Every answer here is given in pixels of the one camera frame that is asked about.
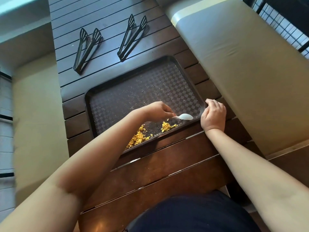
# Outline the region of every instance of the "cushioned seat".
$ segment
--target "cushioned seat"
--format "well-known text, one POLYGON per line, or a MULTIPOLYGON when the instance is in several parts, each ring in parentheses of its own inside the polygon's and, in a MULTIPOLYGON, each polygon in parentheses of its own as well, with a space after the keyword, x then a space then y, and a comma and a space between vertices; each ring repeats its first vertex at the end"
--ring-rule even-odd
POLYGON ((309 62, 241 0, 166 13, 264 155, 309 139, 309 62))

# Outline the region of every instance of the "hand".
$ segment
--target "hand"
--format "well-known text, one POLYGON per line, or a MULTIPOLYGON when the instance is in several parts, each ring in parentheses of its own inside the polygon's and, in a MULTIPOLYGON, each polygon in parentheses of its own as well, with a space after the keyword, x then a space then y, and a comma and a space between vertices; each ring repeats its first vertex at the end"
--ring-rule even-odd
POLYGON ((140 109, 145 114, 145 121, 159 122, 176 115, 172 109, 162 101, 151 103, 140 109))
POLYGON ((211 129, 224 131, 226 108, 216 100, 206 99, 208 107, 204 110, 201 117, 201 126, 205 132, 211 129))

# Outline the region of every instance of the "yellow food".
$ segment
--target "yellow food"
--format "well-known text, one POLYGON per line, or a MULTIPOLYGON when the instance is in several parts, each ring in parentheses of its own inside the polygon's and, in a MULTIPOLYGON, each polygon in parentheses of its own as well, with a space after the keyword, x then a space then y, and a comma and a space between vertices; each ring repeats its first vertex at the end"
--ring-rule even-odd
POLYGON ((169 131, 170 129, 174 128, 178 126, 177 124, 174 124, 174 125, 170 125, 169 123, 166 123, 163 121, 163 124, 162 124, 162 128, 161 128, 161 131, 164 132, 164 131, 169 131))
POLYGON ((144 128, 144 126, 142 125, 138 130, 137 133, 133 136, 133 138, 131 139, 131 141, 129 142, 129 144, 127 145, 127 148, 130 148, 132 146, 135 146, 137 144, 140 144, 143 141, 148 140, 150 137, 152 137, 153 135, 151 134, 151 136, 146 137, 142 132, 146 131, 146 129, 144 128))

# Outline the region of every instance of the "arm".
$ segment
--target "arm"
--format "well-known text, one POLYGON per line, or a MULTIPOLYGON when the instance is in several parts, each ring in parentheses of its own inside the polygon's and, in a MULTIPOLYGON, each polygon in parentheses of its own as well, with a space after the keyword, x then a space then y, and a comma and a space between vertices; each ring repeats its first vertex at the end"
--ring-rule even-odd
POLYGON ((209 105, 201 125, 237 182, 272 231, 309 231, 309 189, 272 163, 229 138, 223 131, 226 109, 209 105))
POLYGON ((104 180, 138 128, 146 121, 174 115, 163 102, 132 111, 59 167, 0 224, 0 230, 73 231, 83 202, 104 180))

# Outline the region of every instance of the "forearm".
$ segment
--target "forearm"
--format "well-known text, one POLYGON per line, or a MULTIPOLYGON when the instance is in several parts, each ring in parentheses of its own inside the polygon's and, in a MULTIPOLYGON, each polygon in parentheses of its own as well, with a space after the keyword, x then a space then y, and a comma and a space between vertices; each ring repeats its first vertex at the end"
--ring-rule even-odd
POLYGON ((132 111, 75 153, 49 181, 86 199, 103 181, 144 122, 140 110, 132 111))
POLYGON ((307 187, 222 131, 211 129, 206 135, 272 230, 289 231, 293 226, 299 229, 306 226, 297 223, 308 214, 307 187))

